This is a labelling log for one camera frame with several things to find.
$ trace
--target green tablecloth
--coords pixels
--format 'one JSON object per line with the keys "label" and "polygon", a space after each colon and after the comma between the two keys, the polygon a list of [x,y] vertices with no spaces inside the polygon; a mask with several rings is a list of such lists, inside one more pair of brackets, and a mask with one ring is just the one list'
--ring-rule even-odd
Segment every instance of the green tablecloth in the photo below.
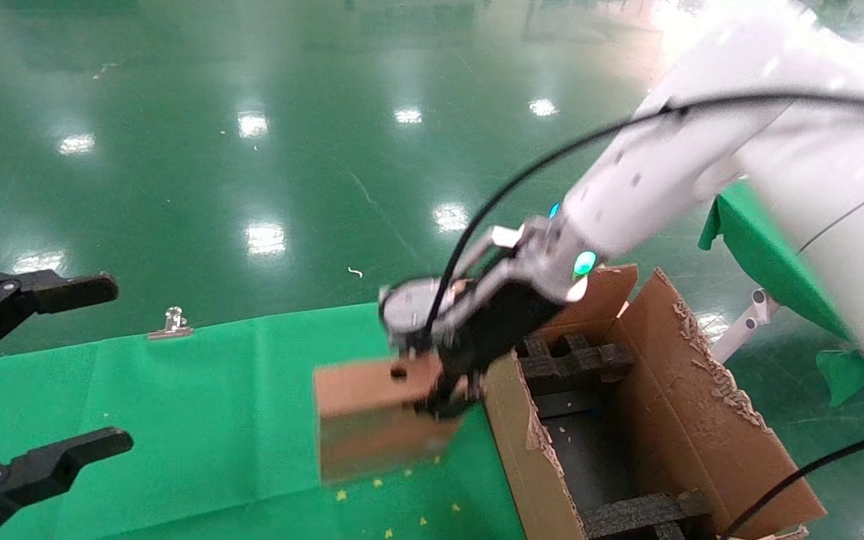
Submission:
{"label": "green tablecloth", "polygon": [[0,461],[106,426],[135,440],[0,540],[521,539],[481,408],[440,465],[342,486],[345,500],[320,486],[313,368],[387,353],[363,304],[0,358]]}
{"label": "green tablecloth", "polygon": [[[819,280],[772,225],[745,182],[715,198],[699,239],[700,249],[711,249],[719,235],[746,274],[775,300],[840,338],[849,338]],[[864,386],[864,359],[858,352],[823,351],[816,363],[829,383],[833,407]]]}

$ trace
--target open cardboard box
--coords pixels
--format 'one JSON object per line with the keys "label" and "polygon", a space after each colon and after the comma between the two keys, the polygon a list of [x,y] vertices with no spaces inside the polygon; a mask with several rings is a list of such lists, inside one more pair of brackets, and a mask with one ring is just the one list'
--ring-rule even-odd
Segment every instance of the open cardboard box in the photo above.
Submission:
{"label": "open cardboard box", "polygon": [[[623,469],[631,476],[633,496],[674,497],[699,490],[722,533],[796,465],[729,370],[713,359],[695,316],[661,270],[623,311],[637,280],[634,265],[599,268],[589,276],[586,297],[539,329],[538,336],[552,343],[565,334],[582,334],[590,345],[624,346],[633,366],[624,379],[611,383],[603,407],[623,433],[593,437],[594,444],[627,452]],[[430,459],[449,443],[459,421],[434,421],[411,407],[435,383],[438,360],[412,361],[408,377],[397,381],[390,371],[398,365],[377,360],[316,370],[324,482]],[[570,492],[514,352],[493,363],[484,384],[487,416],[528,540],[584,540],[580,512],[593,508],[582,506],[589,503],[587,496]],[[569,435],[555,434],[569,443]],[[581,450],[576,455],[573,448],[559,450],[562,455],[572,450],[573,464],[597,458]],[[609,463],[597,465],[613,469]],[[778,536],[825,513],[809,485],[799,481],[755,515],[739,536]],[[799,526],[786,540],[805,534]]]}
{"label": "open cardboard box", "polygon": [[[638,493],[675,496],[698,489],[722,533],[796,465],[729,370],[713,359],[695,316],[661,270],[623,310],[637,280],[634,265],[598,269],[586,297],[538,335],[551,343],[582,334],[592,345],[626,348],[634,365],[614,383],[604,407],[620,419],[625,440],[616,444],[627,449]],[[581,509],[514,352],[487,374],[486,410],[528,540],[585,539]],[[778,536],[825,514],[809,485],[799,481],[738,536]],[[789,536],[803,534],[800,526]]]}

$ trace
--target green floor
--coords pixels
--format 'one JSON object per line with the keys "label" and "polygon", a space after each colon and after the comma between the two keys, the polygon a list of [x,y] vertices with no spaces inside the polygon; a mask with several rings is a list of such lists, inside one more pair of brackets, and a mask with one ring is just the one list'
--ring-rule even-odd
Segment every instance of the green floor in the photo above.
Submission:
{"label": "green floor", "polygon": [[[864,0],[818,3],[864,41]],[[0,269],[107,270],[114,304],[18,328],[0,355],[374,301],[431,274],[528,158],[630,113],[703,0],[0,0]],[[495,214],[545,212],[596,150]],[[754,284],[695,248],[696,211],[628,260],[662,266],[710,334]],[[363,273],[362,279],[349,269]],[[864,437],[779,312],[730,360],[800,464]],[[812,481],[816,537],[864,537],[864,455]]]}

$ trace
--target robotic arm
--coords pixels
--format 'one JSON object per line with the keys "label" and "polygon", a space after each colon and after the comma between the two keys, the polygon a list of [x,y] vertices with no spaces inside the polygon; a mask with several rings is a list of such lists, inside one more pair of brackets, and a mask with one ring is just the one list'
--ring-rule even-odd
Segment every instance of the robotic arm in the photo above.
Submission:
{"label": "robotic arm", "polygon": [[[711,31],[645,99],[637,114],[706,95],[765,90],[864,94],[849,45],[785,6]],[[494,226],[460,260],[422,328],[439,286],[415,280],[383,293],[380,317],[404,356],[435,349],[442,376],[420,410],[462,413],[489,364],[586,294],[593,263],[627,254],[740,175],[816,271],[864,352],[864,110],[795,100],[697,110],[627,127],[565,195],[552,218]],[[456,386],[467,377],[469,390]]]}

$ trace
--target cable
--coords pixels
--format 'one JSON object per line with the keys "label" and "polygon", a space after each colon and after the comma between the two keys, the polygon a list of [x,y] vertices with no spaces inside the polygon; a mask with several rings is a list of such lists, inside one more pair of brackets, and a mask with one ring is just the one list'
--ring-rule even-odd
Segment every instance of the cable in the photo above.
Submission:
{"label": "cable", "polygon": [[442,300],[446,296],[446,290],[449,289],[449,283],[452,281],[452,274],[455,273],[455,267],[459,263],[460,257],[462,257],[462,252],[465,251],[466,245],[469,244],[471,236],[476,231],[477,226],[479,226],[482,221],[486,218],[489,212],[493,211],[495,206],[504,199],[506,195],[510,194],[515,188],[518,188],[522,182],[525,182],[531,175],[534,175],[538,171],[541,171],[543,168],[548,167],[550,164],[554,164],[555,161],[558,161],[560,158],[563,158],[576,150],[579,150],[583,147],[591,143],[595,143],[597,140],[602,140],[604,137],[613,136],[624,130],[625,128],[635,126],[638,124],[642,124],[645,122],[649,122],[651,120],[660,119],[661,117],[669,116],[670,114],[679,114],[679,116],[687,116],[693,110],[709,110],[709,109],[724,109],[725,107],[734,107],[738,105],[753,105],[756,103],[769,103],[774,101],[783,101],[783,100],[803,100],[810,101],[815,103],[826,103],[832,105],[839,106],[853,106],[853,107],[863,107],[864,109],[864,96],[860,95],[829,95],[829,94],[821,94],[821,93],[810,93],[810,92],[802,92],[802,91],[775,91],[775,92],[762,92],[762,93],[744,93],[744,94],[733,94],[733,95],[723,95],[723,96],[713,96],[705,99],[699,99],[692,102],[681,103],[681,105],[671,105],[671,103],[666,102],[666,104],[658,110],[658,112],[651,112],[649,114],[644,114],[642,116],[629,118],[627,120],[622,120],[619,122],[615,122],[609,126],[603,127],[600,130],[596,130],[595,132],[585,134],[585,136],[580,136],[573,140],[570,143],[567,143],[556,150],[550,151],[550,153],[546,154],[543,157],[540,157],[538,160],[533,161],[528,167],[525,167],[521,171],[518,172],[517,175],[514,175],[510,181],[506,182],[503,187],[501,187],[491,198],[482,206],[482,208],[478,209],[472,219],[469,220],[469,226],[466,226],[466,229],[463,230],[462,235],[459,236],[459,242],[455,244],[455,249],[452,251],[452,255],[448,259],[448,263],[445,266],[445,272],[442,273],[442,280],[439,281],[439,289],[436,291],[435,300],[432,303],[432,308],[429,310],[428,318],[425,320],[425,327],[423,328],[423,332],[425,337],[429,342],[431,342],[432,335],[432,324],[435,321],[436,317],[439,316],[439,308],[442,307]]}
{"label": "cable", "polygon": [[735,519],[726,531],[724,531],[724,534],[722,534],[719,540],[729,540],[733,537],[735,531],[745,525],[748,520],[751,520],[759,510],[764,509],[765,505],[768,505],[768,503],[771,502],[772,499],[775,499],[779,493],[785,491],[786,488],[789,488],[790,485],[794,485],[794,483],[798,482],[800,479],[805,478],[809,473],[825,467],[826,465],[834,464],[834,462],[839,461],[839,459],[849,457],[849,455],[856,454],[863,450],[864,440],[861,440],[855,444],[847,445],[847,447],[844,447],[842,450],[831,452],[831,454],[826,455],[826,457],[820,457],[816,459],[816,461],[812,461],[809,465],[805,465],[802,469],[792,472],[791,475],[786,476],[783,481],[776,484],[775,487],[770,489],[761,499],[757,500],[754,505],[749,506],[748,510]]}

